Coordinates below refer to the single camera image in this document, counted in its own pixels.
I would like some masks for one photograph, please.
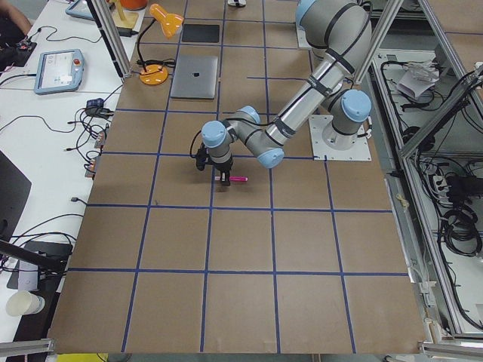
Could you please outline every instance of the blue tape grid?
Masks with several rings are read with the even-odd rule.
[[[296,2],[298,0],[279,0],[279,1],[285,1],[285,2]],[[184,9],[184,14],[186,15],[186,11],[189,5],[189,0],[186,2],[185,9]],[[268,77],[268,68],[267,68],[267,49],[274,48],[274,49],[296,49],[296,48],[282,48],[282,47],[268,47],[266,45],[266,24],[267,23],[287,23],[287,22],[276,22],[276,21],[266,21],[265,18],[265,2],[262,2],[263,6],[263,20],[262,21],[253,21],[253,20],[226,20],[226,3],[224,5],[223,9],[223,19],[219,20],[223,23],[223,26],[221,27],[222,32],[221,32],[221,41],[220,44],[203,44],[203,45],[197,45],[197,44],[185,44],[183,43],[183,46],[221,46],[221,52],[220,52],[220,78],[221,78],[221,69],[222,69],[222,64],[223,64],[223,48],[230,47],[230,48],[263,48],[264,51],[264,56],[265,56],[265,61],[264,61],[264,67],[265,67],[265,77],[250,77],[250,78],[256,78],[256,79],[264,79],[265,80],[265,86],[266,86],[266,109],[267,113],[264,114],[266,116],[274,115],[270,113],[269,110],[269,80],[275,79],[275,80],[305,80],[305,79],[298,79],[298,78],[270,78]],[[198,19],[198,18],[188,18],[189,20],[216,20],[216,19]],[[249,23],[262,23],[263,24],[263,46],[258,47],[258,46],[245,46],[245,45],[227,45],[224,44],[224,28],[225,28],[225,22],[226,21],[240,21],[240,22],[249,22]],[[181,39],[178,40],[177,43],[177,55],[179,54],[180,51],[180,45],[181,45]],[[173,43],[163,43],[163,42],[143,42],[143,44],[173,44]],[[310,68],[313,71],[313,64],[312,64],[312,59],[309,56],[309,62],[310,62]],[[154,192],[154,187],[155,187],[155,179],[156,179],[156,174],[158,172],[158,164],[159,164],[159,159],[161,156],[163,157],[189,157],[187,154],[169,154],[169,153],[162,153],[162,140],[163,140],[163,135],[165,132],[165,125],[166,125],[166,119],[168,116],[168,113],[190,113],[190,114],[212,114],[213,116],[218,117],[220,114],[220,89],[221,89],[221,84],[220,82],[218,83],[218,98],[217,98],[217,111],[216,112],[205,112],[205,111],[179,111],[179,110],[173,110],[173,111],[168,111],[169,108],[169,102],[170,98],[168,97],[168,102],[166,105],[166,109],[117,109],[117,111],[123,111],[123,112],[159,112],[159,113],[164,113],[164,122],[162,126],[162,132],[158,144],[158,151],[156,153],[154,152],[104,152],[104,154],[111,154],[111,155],[151,155],[156,157],[156,163],[155,163],[155,169],[154,169],[154,174],[152,175],[152,185],[149,193],[149,202],[147,205],[133,205],[133,204],[89,204],[89,207],[139,207],[139,208],[146,208],[146,217],[144,220],[144,225],[143,225],[143,233],[142,233],[142,238],[140,242],[140,248],[138,251],[138,257],[137,257],[137,264],[136,268],[69,268],[70,271],[73,272],[127,272],[127,273],[134,273],[134,282],[133,282],[133,287],[131,291],[131,298],[130,298],[130,304],[129,304],[129,310],[128,310],[128,316],[125,324],[125,333],[123,337],[123,342],[122,342],[122,352],[125,352],[126,345],[128,342],[128,335],[129,335],[129,327],[131,323],[131,316],[132,316],[132,311],[134,307],[134,300],[135,300],[135,294],[136,294],[136,288],[137,288],[137,279],[140,273],[178,273],[178,274],[197,274],[197,275],[204,275],[204,282],[203,282],[203,301],[202,301],[202,326],[201,326],[201,338],[200,338],[200,347],[199,351],[203,352],[205,348],[205,320],[206,320],[206,308],[207,308],[207,294],[208,294],[208,275],[272,275],[273,276],[273,293],[274,293],[274,308],[275,308],[275,335],[276,335],[276,345],[277,345],[277,353],[281,353],[281,336],[280,336],[280,326],[279,326],[279,319],[278,319],[278,291],[277,291],[277,276],[278,275],[326,275],[326,276],[339,276],[341,283],[342,283],[342,288],[343,288],[343,298],[344,298],[344,303],[345,303],[345,308],[346,308],[346,316],[347,316],[347,324],[348,324],[348,329],[349,329],[349,336],[350,336],[350,341],[351,341],[351,346],[352,346],[352,352],[356,353],[356,347],[355,347],[355,340],[354,340],[354,333],[352,330],[352,322],[351,322],[351,317],[350,317],[350,311],[349,311],[349,301],[347,297],[347,291],[346,291],[346,284],[345,284],[345,277],[347,276],[354,276],[354,277],[367,277],[367,276],[380,276],[380,277],[407,277],[408,273],[376,273],[376,272],[345,272],[343,270],[343,264],[342,264],[342,259],[341,259],[341,253],[340,253],[340,245],[339,245],[339,240],[337,236],[337,222],[336,222],[336,213],[391,213],[391,210],[350,210],[350,209],[335,209],[334,208],[334,203],[333,203],[333,198],[332,198],[332,193],[331,193],[331,181],[329,177],[329,172],[328,172],[328,165],[327,165],[327,160],[324,161],[324,168],[326,172],[326,177],[327,177],[327,184],[328,184],[328,194],[329,194],[329,201],[330,201],[330,209],[291,209],[291,208],[276,208],[274,207],[274,202],[273,202],[273,178],[272,178],[272,171],[269,170],[269,192],[270,192],[270,207],[215,207],[214,206],[214,169],[212,170],[212,177],[211,177],[211,194],[210,194],[210,204],[209,206],[206,207],[196,207],[196,206],[173,206],[173,205],[151,205],[152,202],[152,196]],[[250,155],[243,155],[243,156],[234,156],[238,158],[253,158],[253,156]],[[286,157],[287,159],[312,159],[311,157]],[[209,217],[208,217],[208,232],[207,232],[207,246],[206,246],[206,253],[205,253],[205,267],[204,269],[196,269],[196,270],[182,270],[182,269],[150,269],[150,268],[141,268],[140,267],[140,262],[141,262],[141,256],[143,253],[143,245],[146,237],[146,230],[147,230],[147,224],[149,221],[149,213],[152,208],[166,208],[166,209],[187,209],[187,210],[209,210]],[[210,270],[209,269],[209,255],[210,255],[210,239],[211,239],[211,222],[212,222],[212,216],[213,216],[213,210],[265,210],[265,211],[270,211],[271,213],[271,231],[272,231],[272,267],[273,270],[270,271],[236,271],[236,270]],[[333,223],[333,228],[334,228],[334,236],[335,236],[335,241],[336,241],[336,247],[337,247],[337,258],[339,262],[339,271],[280,271],[277,269],[276,265],[276,254],[275,254],[275,224],[274,224],[274,212],[321,212],[321,213],[331,213],[332,217],[332,223]]]
[[[183,15],[186,15],[186,10],[188,9],[188,4],[189,4],[189,2],[186,2]],[[178,54],[180,52],[180,42],[181,42],[181,37],[178,39],[178,43],[177,43],[176,59],[178,58]],[[171,93],[172,84],[173,83],[171,82],[170,83],[170,90],[169,90],[170,93]],[[170,102],[170,98],[168,97],[168,101],[166,103],[166,109],[167,110],[169,108],[169,102]],[[164,132],[165,132],[165,125],[166,125],[167,116],[168,116],[168,112],[165,112],[165,116],[164,116],[164,120],[163,120],[163,126],[162,126],[162,129],[161,129],[161,136],[159,137],[159,144],[158,144],[158,153],[159,154],[161,154],[161,147],[162,147],[162,143],[163,143],[163,135],[164,135]],[[148,201],[148,205],[147,205],[147,208],[146,208],[146,217],[144,219],[143,234],[141,236],[141,242],[140,242],[139,251],[138,251],[138,254],[137,254],[136,270],[138,270],[140,268],[141,256],[143,255],[143,246],[144,246],[144,241],[146,239],[146,230],[147,230],[147,224],[148,224],[148,221],[149,221],[149,212],[151,210],[150,205],[151,205],[151,202],[152,202],[152,194],[154,193],[154,188],[155,188],[156,174],[158,173],[159,158],[160,158],[160,155],[156,155],[156,163],[155,163],[155,166],[154,166],[154,173],[152,175],[151,190],[149,192],[149,201]],[[139,276],[139,272],[135,271],[134,272],[133,288],[132,288],[132,291],[131,291],[131,299],[130,299],[130,302],[129,302],[128,316],[126,318],[124,337],[123,337],[123,340],[122,340],[121,352],[123,352],[123,353],[125,352],[126,345],[128,343],[129,326],[131,325],[131,315],[132,315],[132,311],[133,311],[133,307],[134,307],[134,297],[136,296],[136,287],[137,287],[138,276]]]

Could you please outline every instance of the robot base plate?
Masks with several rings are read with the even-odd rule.
[[[358,138],[348,150],[340,151],[331,148],[322,138],[324,127],[332,121],[331,115],[312,115],[309,118],[310,138],[312,139],[312,152],[314,160],[329,161],[372,161],[368,140],[365,137]]]

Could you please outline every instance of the pink marker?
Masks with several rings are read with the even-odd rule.
[[[215,181],[220,181],[219,176],[215,176],[214,179],[215,179]],[[246,183],[248,181],[248,177],[245,177],[245,176],[230,176],[229,180],[233,181],[234,183]]]

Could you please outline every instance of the black monitor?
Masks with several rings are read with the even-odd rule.
[[[0,151],[0,239],[9,241],[14,234],[31,187],[29,179]]]
[[[39,270],[63,272],[66,259],[72,250],[71,245],[31,241],[24,247],[19,247],[9,242],[22,216],[31,187],[32,183],[22,171],[0,151],[0,259],[4,256],[12,256],[37,265]],[[57,289],[61,276],[60,273],[59,278],[45,281],[38,288]],[[8,287],[16,289],[17,279],[18,273],[14,272]]]

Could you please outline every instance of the paper cup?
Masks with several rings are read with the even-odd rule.
[[[26,290],[16,292],[7,302],[7,314],[12,317],[39,313],[45,306],[45,299]]]

